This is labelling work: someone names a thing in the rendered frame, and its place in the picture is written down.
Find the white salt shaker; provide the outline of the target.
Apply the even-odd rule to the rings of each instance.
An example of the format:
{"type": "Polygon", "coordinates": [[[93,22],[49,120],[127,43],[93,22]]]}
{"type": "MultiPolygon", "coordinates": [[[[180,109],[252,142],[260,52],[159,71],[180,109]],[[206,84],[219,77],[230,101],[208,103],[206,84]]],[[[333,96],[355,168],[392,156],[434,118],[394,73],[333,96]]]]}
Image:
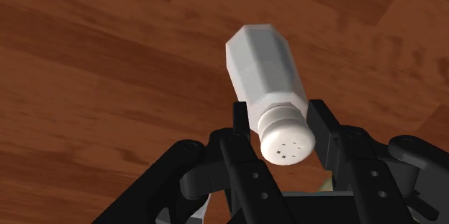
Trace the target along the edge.
{"type": "Polygon", "coordinates": [[[314,150],[308,101],[286,39],[270,24],[246,24],[225,44],[226,66],[237,99],[265,160],[290,166],[314,150]]]}

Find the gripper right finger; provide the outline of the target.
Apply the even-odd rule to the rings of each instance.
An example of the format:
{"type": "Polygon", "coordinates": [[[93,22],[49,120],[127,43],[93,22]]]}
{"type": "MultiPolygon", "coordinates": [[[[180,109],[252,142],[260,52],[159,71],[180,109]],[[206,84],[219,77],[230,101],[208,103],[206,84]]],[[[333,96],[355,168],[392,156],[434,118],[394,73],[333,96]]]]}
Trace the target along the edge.
{"type": "Polygon", "coordinates": [[[413,135],[387,144],[309,101],[314,150],[333,189],[352,192],[360,224],[449,224],[449,153],[413,135]]]}

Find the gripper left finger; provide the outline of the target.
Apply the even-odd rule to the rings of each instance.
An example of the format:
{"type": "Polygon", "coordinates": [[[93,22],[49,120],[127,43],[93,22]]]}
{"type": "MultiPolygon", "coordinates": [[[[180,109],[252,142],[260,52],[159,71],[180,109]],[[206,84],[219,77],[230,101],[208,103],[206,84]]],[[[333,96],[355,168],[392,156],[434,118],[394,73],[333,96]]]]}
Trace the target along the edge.
{"type": "Polygon", "coordinates": [[[227,224],[295,224],[264,161],[250,144],[247,107],[233,104],[233,126],[204,145],[174,143],[92,224],[204,224],[211,195],[223,191],[227,224]]]}

